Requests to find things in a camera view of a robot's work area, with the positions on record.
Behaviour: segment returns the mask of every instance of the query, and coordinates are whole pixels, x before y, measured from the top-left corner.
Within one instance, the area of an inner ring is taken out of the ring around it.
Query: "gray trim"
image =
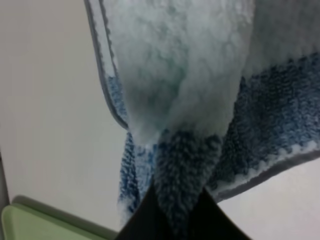
[[[116,122],[124,129],[128,129],[127,123],[118,115],[117,110],[111,100],[111,96],[110,96],[108,86],[107,86],[107,79],[105,77],[106,75],[104,74],[105,70],[103,68],[102,56],[101,56],[100,46],[99,46],[99,42],[98,42],[98,38],[97,38],[97,32],[96,32],[95,26],[94,26],[94,17],[93,17],[91,5],[89,3],[89,0],[83,0],[83,1],[84,1],[87,16],[88,16],[88,22],[89,22],[89,27],[90,27],[90,31],[91,31],[91,37],[92,37],[92,42],[93,42],[96,64],[97,64],[97,68],[98,68],[99,79],[100,79],[100,83],[101,83],[101,87],[102,87],[102,91],[103,91],[103,95],[104,95],[106,104],[107,104],[113,118],[116,120]],[[108,22],[105,21],[106,16],[105,16],[104,12],[102,12],[102,15],[104,16],[103,21],[104,21],[104,26],[106,27],[106,24]],[[106,33],[106,37],[108,39],[109,50],[111,53],[112,52],[111,46],[110,46],[111,42],[110,42],[110,39],[109,39],[109,36],[107,33]],[[114,72],[117,76],[117,71],[116,71],[115,64],[114,64],[113,60],[112,60],[112,65],[114,68]]]
[[[320,150],[316,150],[310,153],[300,154],[293,156],[292,158],[283,160],[279,163],[276,163],[273,165],[269,170],[262,172],[259,176],[256,176],[254,178],[251,178],[247,183],[242,184],[240,186],[235,187],[231,190],[222,191],[219,193],[214,200],[219,203],[223,200],[230,199],[236,195],[239,195],[265,181],[268,179],[286,171],[289,170],[295,166],[298,166],[300,164],[304,164],[313,160],[316,160],[320,158]]]

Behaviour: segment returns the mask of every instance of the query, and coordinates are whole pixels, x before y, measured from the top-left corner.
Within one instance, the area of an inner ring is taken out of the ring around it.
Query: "black object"
[[[115,240],[174,240],[165,214],[158,205],[154,185]],[[188,240],[249,240],[216,205],[204,189],[190,213]]]

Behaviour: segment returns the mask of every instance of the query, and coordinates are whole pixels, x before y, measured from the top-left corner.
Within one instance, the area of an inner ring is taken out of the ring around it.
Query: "white wall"
[[[100,87],[82,0],[0,1],[0,147],[9,197],[119,229],[125,131]],[[220,204],[256,240],[320,239],[320,161]]]

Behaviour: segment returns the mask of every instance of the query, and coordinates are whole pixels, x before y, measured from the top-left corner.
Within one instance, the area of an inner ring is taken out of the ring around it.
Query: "light green tray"
[[[1,217],[5,240],[106,240],[17,203]]]

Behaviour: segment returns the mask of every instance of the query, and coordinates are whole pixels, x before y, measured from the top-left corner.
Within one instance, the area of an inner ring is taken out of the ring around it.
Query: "fluffy towel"
[[[203,188],[219,202],[320,156],[320,1],[89,2],[102,85],[128,123],[127,218],[154,179],[183,238]]]

